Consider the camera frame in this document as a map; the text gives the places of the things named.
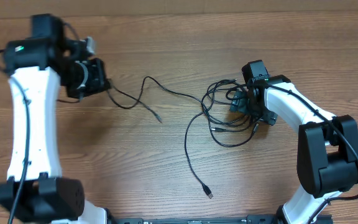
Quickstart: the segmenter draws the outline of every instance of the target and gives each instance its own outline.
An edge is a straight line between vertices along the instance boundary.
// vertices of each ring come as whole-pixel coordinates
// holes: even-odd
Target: table surface
[[[272,75],[284,74],[302,94],[325,110],[349,114],[358,123],[358,11],[269,12],[185,16],[66,18],[81,37],[98,43],[109,78],[138,95],[150,75],[167,88],[202,97],[224,78],[243,82],[241,67],[262,59]],[[0,49],[29,35],[28,19],[0,20]],[[132,100],[114,93],[117,101]],[[61,91],[60,98],[65,98]],[[80,179],[86,196],[114,216],[142,218],[243,217],[275,213],[299,186],[297,136],[282,119],[262,125],[251,142],[218,146],[206,118],[190,128],[188,150],[199,177],[214,198],[203,193],[189,170],[184,136],[200,111],[195,100],[145,85],[144,103],[122,110],[105,93],[79,104],[57,106],[57,134],[65,177]],[[213,115],[231,119],[226,105]],[[249,133],[217,134],[228,143]],[[6,179],[12,147],[12,103],[0,74],[0,182]],[[356,194],[358,186],[345,195]],[[358,200],[334,202],[325,213],[338,223],[358,222]],[[0,208],[0,223],[8,213]]]

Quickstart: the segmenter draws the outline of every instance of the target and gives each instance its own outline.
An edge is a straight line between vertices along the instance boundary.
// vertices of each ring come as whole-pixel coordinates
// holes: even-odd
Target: wooden table
[[[247,62],[262,59],[272,75],[284,74],[302,94],[337,115],[358,122],[358,11],[120,16],[66,18],[81,37],[98,42],[109,78],[132,95],[150,75],[171,90],[202,97],[207,86],[238,78]],[[29,36],[29,20],[0,20],[0,49]],[[114,94],[125,105],[128,98]],[[105,93],[75,105],[58,104],[57,132],[65,177],[80,179],[86,196],[116,217],[241,217],[275,213],[299,186],[297,136],[279,119],[261,126],[253,140],[218,146],[205,118],[190,129],[188,150],[210,200],[191,174],[183,140],[200,105],[148,82],[141,106],[122,110]],[[227,106],[213,115],[230,119]],[[249,133],[217,134],[239,142]],[[12,147],[12,103],[0,74],[0,182]],[[358,186],[345,195],[356,194]],[[358,223],[358,200],[334,202],[325,213],[338,223]],[[0,223],[8,213],[0,208]]]

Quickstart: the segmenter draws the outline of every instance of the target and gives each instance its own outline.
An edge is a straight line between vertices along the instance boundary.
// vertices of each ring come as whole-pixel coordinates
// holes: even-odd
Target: wooden tabletop
[[[167,88],[202,97],[208,85],[238,78],[247,62],[262,59],[272,75],[286,75],[323,109],[349,114],[358,123],[358,11],[267,12],[186,16],[66,18],[81,37],[98,43],[109,78],[138,95],[150,75]],[[0,49],[29,36],[29,20],[0,20]],[[132,100],[114,93],[119,102]],[[65,98],[62,90],[60,98]],[[80,179],[86,197],[113,215],[142,218],[243,217],[275,213],[299,186],[297,136],[282,119],[262,125],[251,142],[218,146],[206,118],[190,128],[188,150],[199,177],[211,187],[205,196],[191,174],[183,147],[195,100],[171,95],[147,82],[144,103],[162,117],[160,124],[141,106],[122,110],[105,93],[81,103],[58,104],[57,133],[65,177]],[[225,105],[213,115],[231,119]],[[228,143],[249,133],[217,133]],[[12,149],[12,103],[0,74],[0,182]],[[358,186],[345,195],[356,194]],[[333,202],[324,210],[338,223],[358,223],[358,200]],[[8,213],[0,208],[0,223]]]

